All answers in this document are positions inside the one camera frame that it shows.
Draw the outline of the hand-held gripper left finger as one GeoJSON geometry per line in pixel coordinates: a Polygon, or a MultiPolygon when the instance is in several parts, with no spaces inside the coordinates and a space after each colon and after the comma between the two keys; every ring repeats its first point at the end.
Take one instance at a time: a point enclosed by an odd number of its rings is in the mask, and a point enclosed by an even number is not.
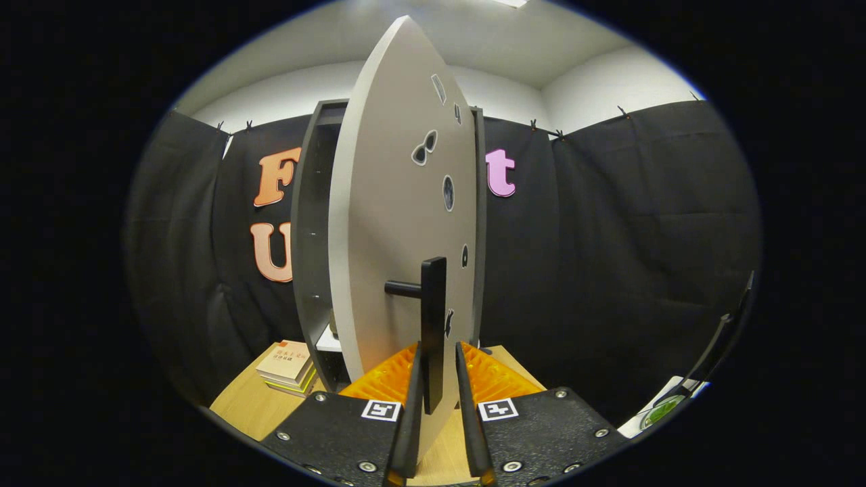
{"type": "Polygon", "coordinates": [[[329,486],[403,486],[415,475],[424,379],[419,344],[343,391],[313,392],[266,435],[270,456],[329,486]]]}

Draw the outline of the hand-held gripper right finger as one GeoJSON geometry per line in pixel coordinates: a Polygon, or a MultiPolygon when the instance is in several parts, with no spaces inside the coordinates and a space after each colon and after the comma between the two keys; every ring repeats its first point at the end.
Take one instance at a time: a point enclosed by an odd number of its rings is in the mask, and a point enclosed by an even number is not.
{"type": "Polygon", "coordinates": [[[482,486],[555,486],[630,446],[570,388],[540,388],[466,342],[455,361],[468,467],[482,486]]]}

